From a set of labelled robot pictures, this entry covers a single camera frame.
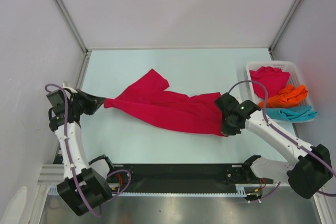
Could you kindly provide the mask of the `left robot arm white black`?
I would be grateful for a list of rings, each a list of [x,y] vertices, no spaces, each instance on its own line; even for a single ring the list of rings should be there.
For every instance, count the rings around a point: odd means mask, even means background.
[[[59,141],[64,163],[64,179],[57,185],[58,194],[77,216],[90,212],[100,217],[101,213],[94,212],[94,208],[101,208],[112,198],[108,182],[115,178],[116,169],[106,155],[87,160],[81,140],[80,117],[93,115],[105,98],[56,84],[48,84],[45,89],[50,87],[54,91],[46,95],[51,104],[49,128]]]

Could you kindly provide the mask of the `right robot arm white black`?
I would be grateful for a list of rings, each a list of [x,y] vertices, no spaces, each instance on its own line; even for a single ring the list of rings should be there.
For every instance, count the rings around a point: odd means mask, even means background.
[[[221,132],[225,136],[234,136],[246,129],[285,158],[280,162],[257,155],[251,157],[250,165],[242,169],[245,181],[254,183],[259,178],[269,178],[287,183],[299,196],[309,199],[333,177],[330,152],[325,146],[313,146],[296,138],[268,118],[253,101],[239,103],[235,97],[224,93],[215,104],[222,113]]]

